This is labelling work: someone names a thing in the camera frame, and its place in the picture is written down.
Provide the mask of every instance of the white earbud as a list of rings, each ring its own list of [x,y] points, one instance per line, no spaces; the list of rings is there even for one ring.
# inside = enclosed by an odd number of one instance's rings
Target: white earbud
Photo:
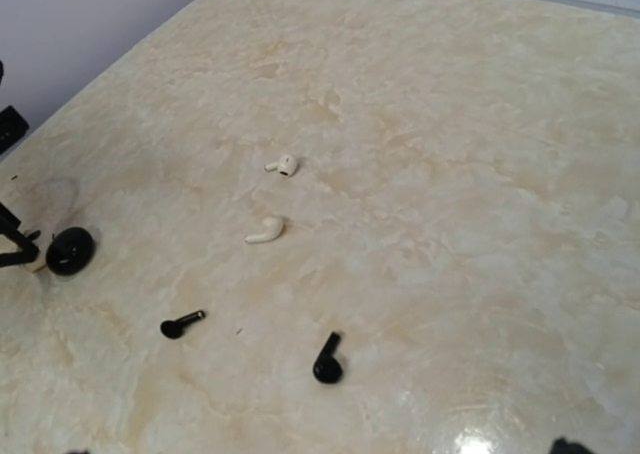
[[[285,154],[278,162],[272,162],[264,166],[265,171],[278,171],[283,176],[293,176],[298,169],[298,160],[291,154]]]
[[[284,219],[281,217],[270,216],[262,221],[264,231],[258,234],[249,234],[244,240],[247,244],[257,244],[259,242],[270,242],[282,234],[284,229]]]

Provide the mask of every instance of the beige marble countertop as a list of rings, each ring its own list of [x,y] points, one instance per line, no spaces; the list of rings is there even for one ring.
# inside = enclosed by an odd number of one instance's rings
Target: beige marble countertop
[[[0,451],[637,454],[639,86],[624,17],[197,0],[0,164],[25,224],[99,240],[0,272]]]

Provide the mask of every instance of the wireless earbud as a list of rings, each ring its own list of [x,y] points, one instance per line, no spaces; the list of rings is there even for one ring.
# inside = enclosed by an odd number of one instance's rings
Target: wireless earbud
[[[207,315],[204,311],[196,311],[175,321],[164,321],[160,324],[160,332],[169,339],[179,339],[187,327],[194,322],[201,321],[205,317],[207,317]]]
[[[257,244],[259,242],[270,242],[276,239],[284,229],[284,219],[281,217],[270,216],[262,221],[264,231],[257,234],[249,234],[244,240],[247,244]]]
[[[341,340],[340,334],[332,332],[313,364],[313,377],[322,384],[337,384],[342,378],[342,366],[333,357]]]
[[[278,162],[272,162],[264,166],[265,171],[278,171],[283,176],[293,176],[298,169],[298,160],[291,154],[285,154]]]

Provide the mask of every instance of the black earbud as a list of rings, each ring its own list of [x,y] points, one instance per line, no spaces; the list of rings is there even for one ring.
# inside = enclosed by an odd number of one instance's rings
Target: black earbud
[[[332,332],[313,364],[313,377],[322,384],[337,384],[342,378],[342,366],[333,357],[341,340],[340,334]]]
[[[187,327],[205,317],[207,314],[204,311],[196,311],[175,321],[164,321],[160,324],[160,332],[169,339],[180,339]]]

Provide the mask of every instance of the marble surface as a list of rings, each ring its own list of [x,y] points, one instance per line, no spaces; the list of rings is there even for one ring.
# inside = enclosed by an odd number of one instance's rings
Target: marble surface
[[[25,225],[99,241],[0,272],[0,451],[639,452],[638,86],[624,17],[197,0],[0,164]]]

